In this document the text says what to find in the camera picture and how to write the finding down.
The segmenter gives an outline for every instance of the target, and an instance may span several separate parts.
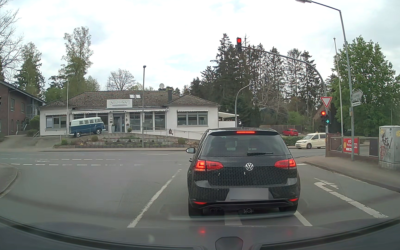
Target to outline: red car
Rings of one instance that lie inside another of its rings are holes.
[[[282,134],[285,136],[299,136],[299,132],[297,132],[297,129],[295,128],[288,128],[287,130],[284,130]]]

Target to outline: road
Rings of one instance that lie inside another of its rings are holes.
[[[21,170],[0,198],[0,215],[23,223],[83,222],[113,228],[191,225],[308,225],[395,218],[400,194],[301,163],[324,149],[291,150],[301,196],[295,216],[275,211],[245,217],[188,217],[190,154],[169,151],[0,152]]]

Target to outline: red banner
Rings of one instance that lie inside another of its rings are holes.
[[[359,153],[359,138],[354,138],[354,153]],[[351,153],[351,138],[344,138],[344,152]]]

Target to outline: blue and white van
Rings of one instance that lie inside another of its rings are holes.
[[[69,123],[69,134],[80,137],[81,134],[101,134],[106,131],[104,122],[99,117],[75,119]]]

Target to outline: yield sign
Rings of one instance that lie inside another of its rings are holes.
[[[325,108],[328,108],[330,106],[331,99],[333,99],[333,97],[320,97],[320,99],[324,103]]]

